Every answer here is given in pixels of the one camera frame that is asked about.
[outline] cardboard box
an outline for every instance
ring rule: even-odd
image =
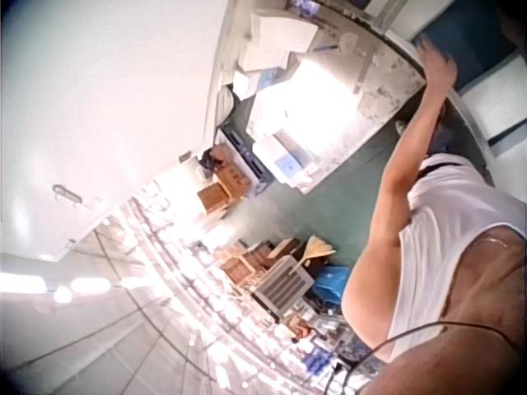
[[[198,192],[198,197],[207,214],[221,210],[230,201],[229,196],[219,183],[209,185],[205,189],[202,189]]]
[[[250,190],[249,178],[234,163],[221,167],[214,174],[231,201],[238,200]]]

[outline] man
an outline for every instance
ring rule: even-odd
[[[428,41],[418,50],[427,87],[383,173],[343,314],[371,348],[453,321],[495,328],[519,350],[488,330],[435,326],[380,350],[390,364],[364,393],[495,393],[525,350],[526,206],[465,158],[427,157],[457,68]]]

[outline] floor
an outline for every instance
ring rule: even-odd
[[[394,119],[409,120],[420,97],[421,94],[414,96]],[[231,120],[242,136],[251,106],[252,100],[242,101]],[[230,241],[242,239],[251,245],[263,240],[278,242],[293,236],[306,239],[318,235],[337,250],[334,263],[352,267],[366,245],[380,177],[399,139],[394,119],[311,193],[302,195],[275,181],[264,193],[240,202],[225,218]],[[452,147],[467,156],[492,182],[462,121],[447,111],[445,124],[455,131]]]

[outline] black cable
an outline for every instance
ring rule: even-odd
[[[342,372],[344,369],[344,365],[340,362],[337,362],[335,367],[333,368],[333,371],[331,372],[331,375],[329,376],[328,383],[326,384],[326,387],[324,388],[324,395],[328,395],[329,387],[331,386],[331,383],[335,379],[335,376]]]
[[[445,325],[451,325],[451,326],[457,326],[457,327],[466,327],[466,328],[477,328],[477,329],[483,329],[485,331],[489,331],[489,332],[494,332],[496,333],[497,335],[499,335],[504,341],[505,343],[507,343],[514,351],[516,354],[518,354],[519,356],[522,356],[522,352],[515,346],[514,342],[503,332],[493,328],[493,327],[489,327],[487,325],[481,325],[479,323],[457,323],[457,322],[453,322],[453,321],[437,321],[435,323],[427,323],[427,324],[424,324],[424,325],[421,325],[420,327],[416,327],[416,328],[413,328],[413,329],[409,329],[407,330],[406,332],[403,332],[403,333],[400,333],[399,335],[397,336],[394,336],[394,337],[391,337],[390,339],[382,342],[381,344],[379,344],[377,347],[375,347],[373,350],[369,351],[366,353],[366,355],[364,355],[354,366],[352,366],[352,368],[346,373],[346,377],[344,378],[344,381],[343,381],[343,389],[342,389],[342,392],[341,394],[344,395],[345,394],[345,391],[346,391],[346,387],[347,387],[347,382],[349,381],[350,377],[352,376],[353,372],[359,367],[361,366],[364,362],[366,362],[366,360],[368,358],[370,358],[371,356],[373,356],[377,351],[379,351],[382,347],[386,346],[387,344],[390,344],[391,342],[394,342],[402,337],[406,337],[407,335],[411,335],[412,333],[415,333],[415,332],[419,332],[423,329],[427,329],[427,328],[431,328],[431,327],[435,327],[435,326],[438,326],[438,325],[441,325],[441,326],[445,326]]]

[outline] blue bin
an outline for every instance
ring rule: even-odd
[[[350,273],[347,266],[327,266],[311,289],[325,303],[340,305]]]

